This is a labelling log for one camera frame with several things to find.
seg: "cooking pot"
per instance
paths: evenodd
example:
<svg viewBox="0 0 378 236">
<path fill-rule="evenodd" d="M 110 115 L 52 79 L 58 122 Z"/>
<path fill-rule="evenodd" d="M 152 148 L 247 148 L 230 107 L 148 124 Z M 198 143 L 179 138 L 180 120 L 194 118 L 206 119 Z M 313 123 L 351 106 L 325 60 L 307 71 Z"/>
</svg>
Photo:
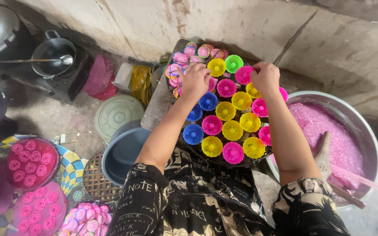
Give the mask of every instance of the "cooking pot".
<svg viewBox="0 0 378 236">
<path fill-rule="evenodd" d="M 36 48 L 31 57 L 32 60 L 59 59 L 62 56 L 71 55 L 73 61 L 75 61 L 76 49 L 73 43 L 61 38 L 55 30 L 47 30 L 45 35 L 48 40 Z M 34 62 L 32 67 L 36 73 L 48 79 L 66 72 L 72 64 L 65 65 L 59 61 Z"/>
</svg>

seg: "green plastic lid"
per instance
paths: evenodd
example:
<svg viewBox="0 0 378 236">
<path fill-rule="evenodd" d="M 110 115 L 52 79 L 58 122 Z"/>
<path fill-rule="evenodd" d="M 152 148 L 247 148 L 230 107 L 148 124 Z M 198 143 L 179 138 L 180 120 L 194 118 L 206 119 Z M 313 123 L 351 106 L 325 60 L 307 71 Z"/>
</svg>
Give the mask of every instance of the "green plastic lid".
<svg viewBox="0 0 378 236">
<path fill-rule="evenodd" d="M 113 96 L 100 105 L 94 117 L 94 126 L 106 142 L 114 132 L 128 122 L 141 120 L 144 116 L 142 103 L 130 95 Z"/>
</svg>

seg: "round tray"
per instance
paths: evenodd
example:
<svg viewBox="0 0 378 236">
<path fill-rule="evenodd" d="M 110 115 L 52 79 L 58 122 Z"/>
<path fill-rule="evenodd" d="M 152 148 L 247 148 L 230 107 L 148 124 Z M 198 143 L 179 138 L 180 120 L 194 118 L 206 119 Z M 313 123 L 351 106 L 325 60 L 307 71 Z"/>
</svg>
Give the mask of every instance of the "round tray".
<svg viewBox="0 0 378 236">
<path fill-rule="evenodd" d="M 119 197 L 121 187 L 110 182 L 102 172 L 103 152 L 94 155 L 83 173 L 83 184 L 89 195 L 96 200 L 111 201 Z"/>
</svg>

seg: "large metal pot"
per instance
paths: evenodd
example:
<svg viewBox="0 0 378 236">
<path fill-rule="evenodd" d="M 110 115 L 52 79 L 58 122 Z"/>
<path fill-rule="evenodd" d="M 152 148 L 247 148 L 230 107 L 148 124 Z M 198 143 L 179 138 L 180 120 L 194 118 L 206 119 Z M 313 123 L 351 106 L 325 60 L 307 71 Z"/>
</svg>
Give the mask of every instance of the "large metal pot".
<svg viewBox="0 0 378 236">
<path fill-rule="evenodd" d="M 288 95 L 287 104 L 295 102 L 321 105 L 343 124 L 352 138 L 356 140 L 363 155 L 365 178 L 378 183 L 378 142 L 368 123 L 351 105 L 335 96 L 317 91 L 301 91 Z M 266 161 L 272 174 L 279 181 L 278 167 L 272 163 L 270 157 L 267 157 Z M 361 184 L 352 195 L 361 201 L 365 201 L 372 192 L 373 188 Z M 338 210 L 347 210 L 353 207 L 344 199 L 335 199 L 335 203 Z"/>
<path fill-rule="evenodd" d="M 76 49 L 73 43 L 61 38 L 55 30 L 48 30 L 45 35 L 48 40 L 36 48 L 31 57 L 32 60 L 58 59 L 65 55 L 71 55 L 75 61 Z M 34 62 L 32 67 L 36 73 L 47 79 L 66 72 L 72 64 L 65 65 L 59 61 Z"/>
</svg>

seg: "finger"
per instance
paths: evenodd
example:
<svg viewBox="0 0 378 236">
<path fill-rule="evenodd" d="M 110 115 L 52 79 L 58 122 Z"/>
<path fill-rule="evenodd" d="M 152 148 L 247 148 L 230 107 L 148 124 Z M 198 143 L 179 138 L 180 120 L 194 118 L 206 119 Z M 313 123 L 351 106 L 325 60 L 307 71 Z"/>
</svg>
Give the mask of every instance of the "finger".
<svg viewBox="0 0 378 236">
<path fill-rule="evenodd" d="M 262 67 L 266 66 L 266 62 L 264 61 L 261 61 L 259 63 L 256 63 L 253 65 L 253 68 L 255 68 L 255 70 L 260 70 Z"/>
</svg>

